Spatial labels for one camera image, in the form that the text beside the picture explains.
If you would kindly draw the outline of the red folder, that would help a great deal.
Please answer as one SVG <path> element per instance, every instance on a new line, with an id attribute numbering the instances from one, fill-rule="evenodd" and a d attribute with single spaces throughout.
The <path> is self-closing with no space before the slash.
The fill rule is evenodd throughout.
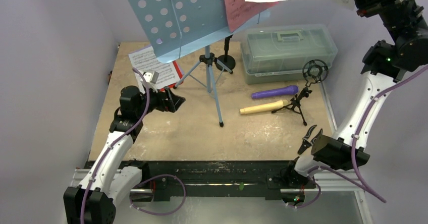
<path id="1" fill-rule="evenodd" d="M 183 77 L 182 69 L 176 61 L 168 64 L 160 63 L 156 71 L 159 73 L 157 89 L 172 88 Z"/>

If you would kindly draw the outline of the white sheet music page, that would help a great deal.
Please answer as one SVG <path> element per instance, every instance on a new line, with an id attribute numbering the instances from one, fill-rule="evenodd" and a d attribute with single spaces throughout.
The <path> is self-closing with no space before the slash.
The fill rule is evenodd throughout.
<path id="1" fill-rule="evenodd" d="M 156 58 L 151 45 L 128 54 L 128 57 L 132 67 L 137 68 L 141 73 L 147 70 L 156 71 L 161 63 Z"/>

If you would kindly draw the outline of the light blue music stand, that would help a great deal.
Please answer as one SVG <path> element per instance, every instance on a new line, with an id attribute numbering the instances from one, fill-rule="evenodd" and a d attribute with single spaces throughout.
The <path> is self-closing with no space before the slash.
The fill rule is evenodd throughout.
<path id="1" fill-rule="evenodd" d="M 216 102 L 219 126 L 224 126 L 213 73 L 214 63 L 230 74 L 233 70 L 217 59 L 210 45 L 232 35 L 227 22 L 226 0 L 127 0 L 162 63 L 204 49 L 199 61 L 184 79 L 201 63 L 205 64 L 206 88 Z"/>

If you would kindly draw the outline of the black tripod microphone stand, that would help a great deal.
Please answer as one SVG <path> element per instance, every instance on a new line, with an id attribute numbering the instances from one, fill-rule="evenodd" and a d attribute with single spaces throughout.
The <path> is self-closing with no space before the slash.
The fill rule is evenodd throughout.
<path id="1" fill-rule="evenodd" d="M 302 68 L 302 76 L 305 80 L 305 87 L 300 91 L 299 94 L 296 94 L 292 99 L 291 102 L 283 106 L 279 109 L 275 109 L 271 111 L 272 114 L 287 109 L 290 110 L 298 115 L 301 116 L 303 125 L 307 126 L 307 121 L 304 118 L 303 112 L 301 110 L 301 100 L 303 98 L 308 98 L 309 95 L 312 93 L 312 90 L 310 89 L 310 86 L 312 84 L 319 84 L 323 82 L 329 74 L 329 67 L 327 66 L 326 62 L 320 59 L 314 59 L 310 60 Z"/>

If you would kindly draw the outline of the cream recorder flute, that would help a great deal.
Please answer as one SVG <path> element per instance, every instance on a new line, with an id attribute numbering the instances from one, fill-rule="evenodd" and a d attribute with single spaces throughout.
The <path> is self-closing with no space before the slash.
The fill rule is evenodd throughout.
<path id="1" fill-rule="evenodd" d="M 239 113 L 241 115 L 248 115 L 248 114 L 261 113 L 261 112 L 265 112 L 265 111 L 273 111 L 273 110 L 280 109 L 280 108 L 286 106 L 288 103 L 289 103 L 288 100 L 278 100 L 278 101 L 271 102 L 271 103 L 241 108 L 239 110 Z"/>

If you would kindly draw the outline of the purple microphone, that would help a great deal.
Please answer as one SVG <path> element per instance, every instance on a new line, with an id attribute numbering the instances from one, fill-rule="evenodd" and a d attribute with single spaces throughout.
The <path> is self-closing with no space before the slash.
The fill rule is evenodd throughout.
<path id="1" fill-rule="evenodd" d="M 261 99 L 282 95 L 294 95 L 299 91 L 297 85 L 289 85 L 282 88 L 259 91 L 251 94 L 252 99 Z"/>

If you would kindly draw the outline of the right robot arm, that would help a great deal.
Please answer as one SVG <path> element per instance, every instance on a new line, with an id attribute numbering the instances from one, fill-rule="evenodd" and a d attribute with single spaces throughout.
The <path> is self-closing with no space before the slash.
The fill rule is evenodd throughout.
<path id="1" fill-rule="evenodd" d="M 393 43 L 373 45 L 363 57 L 362 85 L 351 112 L 332 136 L 315 139 L 311 155 L 292 161 L 283 174 L 296 187 L 318 168 L 350 170 L 366 164 L 371 127 L 389 93 L 406 72 L 427 64 L 427 23 L 416 0 L 354 0 L 361 17 L 379 16 Z"/>

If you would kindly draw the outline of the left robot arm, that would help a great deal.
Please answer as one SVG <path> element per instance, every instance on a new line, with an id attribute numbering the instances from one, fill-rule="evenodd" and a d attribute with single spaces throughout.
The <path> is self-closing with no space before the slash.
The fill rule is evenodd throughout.
<path id="1" fill-rule="evenodd" d="M 150 174 L 145 164 L 120 164 L 143 126 L 143 118 L 153 110 L 176 112 L 185 98 L 170 88 L 142 93 L 137 86 L 121 90 L 120 106 L 114 112 L 108 138 L 94 165 L 76 187 L 63 194 L 67 223 L 113 223 L 117 205 L 133 187 L 145 188 Z"/>

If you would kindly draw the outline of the pink sheet music page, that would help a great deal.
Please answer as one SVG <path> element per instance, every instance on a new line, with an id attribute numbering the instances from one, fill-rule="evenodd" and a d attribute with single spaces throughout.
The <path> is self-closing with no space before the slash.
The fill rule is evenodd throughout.
<path id="1" fill-rule="evenodd" d="M 245 0 L 224 0 L 226 7 L 226 17 L 230 32 L 235 32 L 255 15 L 278 4 L 246 2 Z"/>

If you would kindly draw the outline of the translucent green storage box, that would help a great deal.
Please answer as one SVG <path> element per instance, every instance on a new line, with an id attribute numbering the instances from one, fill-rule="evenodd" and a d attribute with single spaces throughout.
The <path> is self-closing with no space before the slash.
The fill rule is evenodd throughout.
<path id="1" fill-rule="evenodd" d="M 248 29 L 240 47 L 249 85 L 301 80 L 308 61 L 319 59 L 331 67 L 338 53 L 323 24 Z"/>

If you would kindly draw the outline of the black pliers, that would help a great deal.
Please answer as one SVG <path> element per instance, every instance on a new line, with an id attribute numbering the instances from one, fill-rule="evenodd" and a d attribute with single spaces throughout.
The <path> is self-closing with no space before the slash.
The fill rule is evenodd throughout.
<path id="1" fill-rule="evenodd" d="M 302 138 L 301 146 L 299 147 L 297 154 L 301 155 L 303 154 L 308 148 L 312 147 L 319 136 L 323 134 L 323 128 L 320 128 L 317 134 L 315 134 L 312 138 L 311 135 L 313 131 L 317 128 L 317 125 L 312 125 L 307 130 L 305 136 Z"/>

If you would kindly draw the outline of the black mounting rail base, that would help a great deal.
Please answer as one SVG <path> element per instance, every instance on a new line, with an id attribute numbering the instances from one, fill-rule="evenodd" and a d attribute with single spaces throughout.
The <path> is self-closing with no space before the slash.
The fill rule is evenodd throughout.
<path id="1" fill-rule="evenodd" d="M 142 180 L 160 176 L 150 184 L 132 190 L 141 195 L 152 190 L 154 201 L 172 197 L 259 197 L 291 200 L 291 193 L 315 190 L 315 184 L 296 174 L 288 176 L 291 160 L 238 161 L 139 161 L 123 160 L 119 167 L 142 169 Z"/>

